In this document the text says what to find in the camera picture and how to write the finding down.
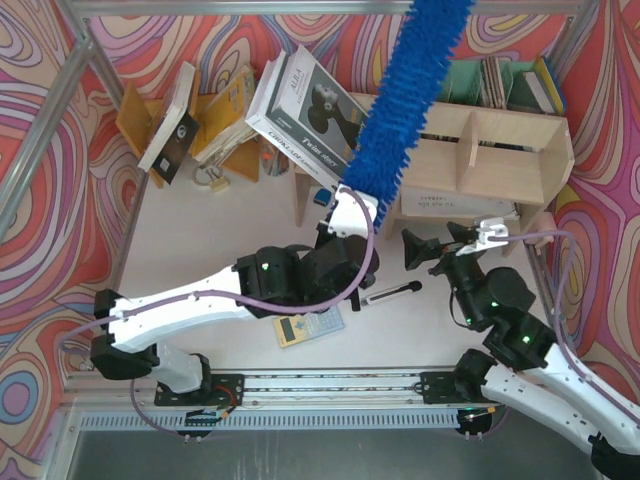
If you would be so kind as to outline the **white and black utility knife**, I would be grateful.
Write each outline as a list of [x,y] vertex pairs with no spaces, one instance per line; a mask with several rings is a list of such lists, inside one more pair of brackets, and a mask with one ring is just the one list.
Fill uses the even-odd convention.
[[422,283],[418,280],[413,280],[402,285],[398,285],[389,289],[385,289],[379,292],[371,293],[364,298],[359,298],[358,301],[351,306],[354,312],[360,311],[363,307],[373,306],[374,304],[380,304],[381,302],[392,299],[403,294],[416,293],[422,289]]

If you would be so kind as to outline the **blue microfiber duster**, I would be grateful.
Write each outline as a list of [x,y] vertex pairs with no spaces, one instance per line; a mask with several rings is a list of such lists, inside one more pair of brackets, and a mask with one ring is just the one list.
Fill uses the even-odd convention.
[[375,226],[394,202],[426,126],[426,114],[445,80],[472,1],[415,1],[384,71],[359,135],[359,148],[341,184],[378,200]]

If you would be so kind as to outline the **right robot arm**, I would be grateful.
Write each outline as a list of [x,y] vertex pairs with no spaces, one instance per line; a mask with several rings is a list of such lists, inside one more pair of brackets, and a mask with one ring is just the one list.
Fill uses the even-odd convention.
[[561,322],[531,314],[536,298],[511,267],[483,272],[479,257],[513,241],[500,218],[471,227],[450,222],[450,243],[403,230],[405,268],[434,261],[462,328],[484,334],[450,371],[423,372],[414,390],[426,404],[496,402],[562,435],[608,479],[639,476],[639,407],[607,385],[567,347]]

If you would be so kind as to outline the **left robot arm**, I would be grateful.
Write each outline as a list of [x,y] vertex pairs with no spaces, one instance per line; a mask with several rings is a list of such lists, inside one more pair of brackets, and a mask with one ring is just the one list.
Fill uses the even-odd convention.
[[216,322],[331,309],[373,282],[379,260],[367,227],[318,226],[313,247],[268,246],[202,280],[153,295],[99,293],[97,317],[109,318],[90,359],[109,380],[155,379],[178,396],[213,390],[206,357],[170,344],[171,337]]

